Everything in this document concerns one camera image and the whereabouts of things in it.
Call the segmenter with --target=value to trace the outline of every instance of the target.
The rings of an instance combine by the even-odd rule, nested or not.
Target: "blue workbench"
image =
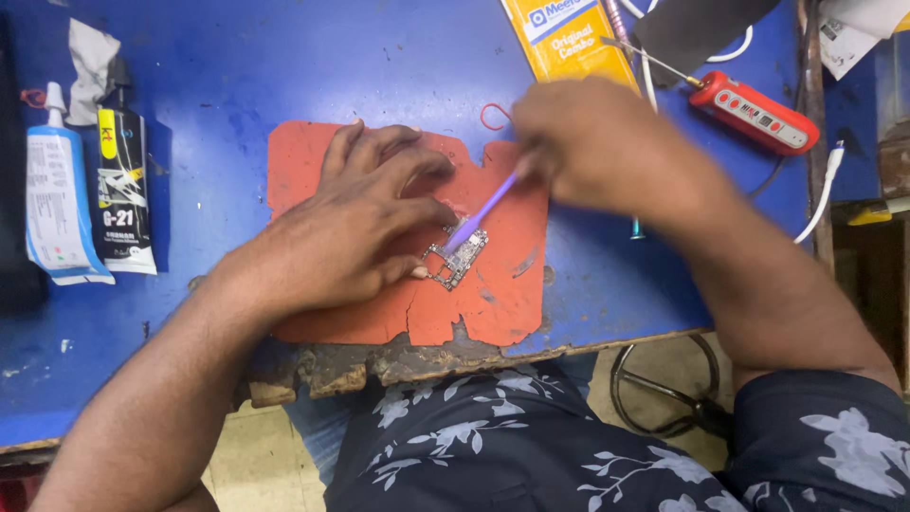
[[[0,446],[62,435],[142,344],[143,323],[158,330],[191,278],[266,225],[268,134],[279,123],[347,122],[356,112],[373,127],[445,130],[479,160],[486,142],[511,136],[484,128],[480,107],[509,105],[532,81],[496,0],[53,4],[0,0],[15,31],[18,84],[43,88],[55,80],[68,90],[76,78],[66,44],[70,16],[122,42],[136,84],[132,106],[147,119],[155,162],[148,182],[160,273],[118,273],[116,286],[52,285],[43,309],[0,321]],[[784,0],[756,26],[744,55],[700,72],[721,69],[790,104],[795,24],[794,1]],[[743,189],[771,171],[774,157],[690,110],[681,92],[663,92],[660,101]],[[29,126],[46,118],[23,110]],[[80,132],[91,164],[96,136]],[[795,235],[805,223],[806,188],[805,161],[791,159],[757,205]],[[683,262],[656,237],[630,241],[629,234],[627,219],[551,209],[546,262],[555,281],[543,308],[552,327],[509,355],[711,325]]]

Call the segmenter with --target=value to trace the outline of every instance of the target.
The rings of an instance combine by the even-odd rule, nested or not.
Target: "tiled floor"
[[[730,361],[713,335],[706,338],[720,361],[719,402],[731,410]],[[588,403],[601,420],[622,426],[610,400],[610,369],[618,353],[619,349],[600,353]],[[701,351],[685,338],[638,345],[626,368],[690,394],[696,394],[708,382],[707,363]],[[672,400],[634,388],[623,388],[622,396],[629,414],[645,425],[658,425],[683,411]],[[687,450],[712,471],[720,469],[726,458],[723,442],[700,430],[670,443]],[[322,501],[325,487],[281,407],[252,409],[244,404],[240,411],[229,415],[203,483],[222,512],[326,509]]]

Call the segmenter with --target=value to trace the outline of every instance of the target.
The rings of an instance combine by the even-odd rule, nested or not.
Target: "right hand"
[[[519,174],[544,175],[560,202],[661,228],[709,207],[717,194],[736,193],[670,122],[607,78],[534,84],[512,121],[525,147]]]

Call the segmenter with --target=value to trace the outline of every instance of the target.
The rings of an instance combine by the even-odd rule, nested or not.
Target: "purple toothbrush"
[[[467,240],[470,235],[480,227],[480,221],[483,220],[484,216],[487,213],[490,213],[493,206],[496,205],[502,199],[502,196],[506,195],[506,192],[511,189],[511,186],[515,184],[517,177],[515,173],[512,172],[505,181],[502,182],[502,185],[495,192],[493,192],[493,197],[487,201],[487,204],[483,205],[483,208],[477,212],[477,215],[474,215],[467,222],[461,224],[461,227],[458,228],[454,233],[451,234],[449,239],[446,241],[446,244],[442,247],[442,250],[447,254],[452,254],[458,249],[465,240]]]

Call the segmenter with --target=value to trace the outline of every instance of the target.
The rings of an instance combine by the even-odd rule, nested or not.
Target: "white glue tube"
[[[101,264],[92,245],[82,139],[63,126],[66,105],[56,82],[47,84],[45,108],[50,111],[47,124],[28,129],[28,259],[56,284],[114,284],[114,276]]]

